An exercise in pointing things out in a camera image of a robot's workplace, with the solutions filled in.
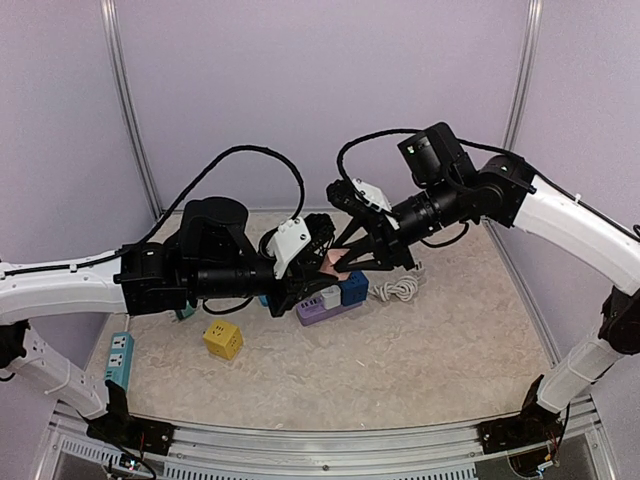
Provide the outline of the pink charger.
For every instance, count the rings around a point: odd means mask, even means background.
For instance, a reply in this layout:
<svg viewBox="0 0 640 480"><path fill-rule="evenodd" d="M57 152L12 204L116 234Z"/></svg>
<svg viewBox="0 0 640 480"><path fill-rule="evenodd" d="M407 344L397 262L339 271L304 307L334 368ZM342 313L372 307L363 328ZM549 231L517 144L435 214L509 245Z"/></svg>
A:
<svg viewBox="0 0 640 480"><path fill-rule="evenodd" d="M338 272L335 269L335 265L348 252L349 252L348 249L342 249L342 248L329 249L328 252L326 253L326 255L324 256L322 264L321 264L321 266L319 268L319 272L323 273L323 274L334 276L339 281L347 280L349 278L349 276L350 276L350 273L349 272Z"/></svg>

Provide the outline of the white USB charger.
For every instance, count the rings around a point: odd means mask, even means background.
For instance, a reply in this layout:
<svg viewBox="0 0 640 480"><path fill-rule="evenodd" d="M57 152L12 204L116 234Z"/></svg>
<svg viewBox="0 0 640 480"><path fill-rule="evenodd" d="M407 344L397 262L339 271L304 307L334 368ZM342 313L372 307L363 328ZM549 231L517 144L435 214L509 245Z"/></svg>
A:
<svg viewBox="0 0 640 480"><path fill-rule="evenodd" d="M332 310L342 305L341 289L337 285L326 287L320 291L320 298L325 310Z"/></svg>

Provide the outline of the dark blue cube socket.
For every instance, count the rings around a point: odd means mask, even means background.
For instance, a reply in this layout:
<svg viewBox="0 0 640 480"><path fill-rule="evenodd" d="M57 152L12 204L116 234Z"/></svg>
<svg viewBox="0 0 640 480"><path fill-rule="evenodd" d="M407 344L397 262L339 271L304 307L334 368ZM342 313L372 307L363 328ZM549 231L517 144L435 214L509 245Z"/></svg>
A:
<svg viewBox="0 0 640 480"><path fill-rule="evenodd" d="M339 283L341 305L351 306L364 302L368 296L369 280L361 271L353 271Z"/></svg>

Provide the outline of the teal USB charger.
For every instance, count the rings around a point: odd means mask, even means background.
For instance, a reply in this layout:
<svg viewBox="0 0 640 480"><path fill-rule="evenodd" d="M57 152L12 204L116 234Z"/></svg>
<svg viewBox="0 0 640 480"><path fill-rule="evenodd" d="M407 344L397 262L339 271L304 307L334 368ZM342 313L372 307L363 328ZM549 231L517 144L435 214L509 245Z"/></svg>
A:
<svg viewBox="0 0 640 480"><path fill-rule="evenodd" d="M189 302L183 308L170 311L170 315L173 321L182 322L192 317L197 311L197 307L193 307Z"/></svg>

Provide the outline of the purple power strip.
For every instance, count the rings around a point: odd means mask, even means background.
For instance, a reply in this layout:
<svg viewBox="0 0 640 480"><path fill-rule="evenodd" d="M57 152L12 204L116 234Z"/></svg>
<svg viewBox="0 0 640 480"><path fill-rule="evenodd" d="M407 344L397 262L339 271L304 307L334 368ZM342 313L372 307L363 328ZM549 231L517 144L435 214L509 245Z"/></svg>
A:
<svg viewBox="0 0 640 480"><path fill-rule="evenodd" d="M340 305L331 309L325 309L320 299L308 299L296 306L295 313L302 326L311 326L350 310L357 309L362 305L363 303L359 302L348 306Z"/></svg>

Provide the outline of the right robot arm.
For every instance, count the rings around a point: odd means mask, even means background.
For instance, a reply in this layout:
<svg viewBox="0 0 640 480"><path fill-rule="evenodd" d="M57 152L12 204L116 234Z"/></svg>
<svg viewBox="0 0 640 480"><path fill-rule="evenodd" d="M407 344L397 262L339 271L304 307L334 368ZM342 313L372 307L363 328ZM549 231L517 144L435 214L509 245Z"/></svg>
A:
<svg viewBox="0 0 640 480"><path fill-rule="evenodd" d="M338 272L411 269L413 244L454 224L492 220L542 238L592 267L612 284L600 328L530 386L521 410L479 424L491 454L560 441L561 415L618 360L639 351L639 232L626 229L566 192L523 157L493 148L476 168L469 142L439 122L405 129L399 151L419 193L392 205L382 191L342 174L329 202L351 220L336 239Z"/></svg>

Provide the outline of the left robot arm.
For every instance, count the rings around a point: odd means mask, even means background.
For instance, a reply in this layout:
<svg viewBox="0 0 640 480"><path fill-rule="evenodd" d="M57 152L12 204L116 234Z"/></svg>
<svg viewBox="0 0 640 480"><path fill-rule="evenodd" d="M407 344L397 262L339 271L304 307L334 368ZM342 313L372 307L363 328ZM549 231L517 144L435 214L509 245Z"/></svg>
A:
<svg viewBox="0 0 640 480"><path fill-rule="evenodd" d="M46 346L31 320L70 313L131 317L179 311L209 299L265 296L272 316L334 283L321 271L335 231L326 214L295 212L254 246L247 208L227 197L178 198L179 229L114 252L62 263L1 267L1 366L72 406L91 437L135 446L147 436L125 390L91 380Z"/></svg>

